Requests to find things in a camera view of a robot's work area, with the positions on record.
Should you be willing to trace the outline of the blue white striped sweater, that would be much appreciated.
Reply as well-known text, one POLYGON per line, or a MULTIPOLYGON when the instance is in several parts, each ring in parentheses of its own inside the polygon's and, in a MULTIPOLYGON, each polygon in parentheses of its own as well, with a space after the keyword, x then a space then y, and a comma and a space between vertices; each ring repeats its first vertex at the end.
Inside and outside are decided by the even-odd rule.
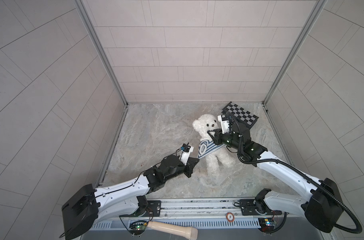
POLYGON ((226 152, 225 145, 216 145, 213 141, 207 139, 202 140, 199 144, 198 159, 205 158, 207 156, 219 156, 226 152))

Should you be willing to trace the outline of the white teddy bear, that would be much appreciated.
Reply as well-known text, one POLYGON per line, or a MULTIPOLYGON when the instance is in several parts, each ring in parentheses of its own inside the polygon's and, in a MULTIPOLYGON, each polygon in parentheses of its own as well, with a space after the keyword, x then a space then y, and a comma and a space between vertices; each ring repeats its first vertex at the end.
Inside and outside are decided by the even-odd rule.
POLYGON ((216 145, 208 131, 214 132, 219 128, 217 117, 205 114, 194 120, 193 128, 201 136, 198 147, 198 158, 205 160, 210 176, 218 177, 220 174, 219 162, 225 167, 233 167, 235 159, 227 152, 225 145, 216 145))

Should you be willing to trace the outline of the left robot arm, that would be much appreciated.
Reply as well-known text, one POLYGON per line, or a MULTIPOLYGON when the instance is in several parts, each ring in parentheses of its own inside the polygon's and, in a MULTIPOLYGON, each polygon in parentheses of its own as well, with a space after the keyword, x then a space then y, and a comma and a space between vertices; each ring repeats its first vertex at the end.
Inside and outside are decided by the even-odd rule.
POLYGON ((109 218, 141 216, 148 208, 147 194, 160 190, 168 180, 179 175, 191 177, 199 161, 192 157, 180 161, 177 156, 169 155, 158 166, 130 181, 96 189, 92 184, 81 187, 62 206, 64 233, 61 236, 73 240, 109 218))

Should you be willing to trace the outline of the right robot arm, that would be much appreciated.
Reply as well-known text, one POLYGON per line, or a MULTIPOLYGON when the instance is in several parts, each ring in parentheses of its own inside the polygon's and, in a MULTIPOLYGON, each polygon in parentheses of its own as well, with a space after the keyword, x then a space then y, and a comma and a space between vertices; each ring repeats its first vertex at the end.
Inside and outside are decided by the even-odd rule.
POLYGON ((266 147, 251 140, 250 132, 242 136, 236 132, 208 131, 216 145, 224 144, 237 150, 239 160, 274 175, 297 192, 296 196, 263 190, 256 197, 262 208, 282 211, 306 218, 318 230, 330 233, 344 209, 337 184, 325 178, 320 180, 307 175, 281 161, 266 147))

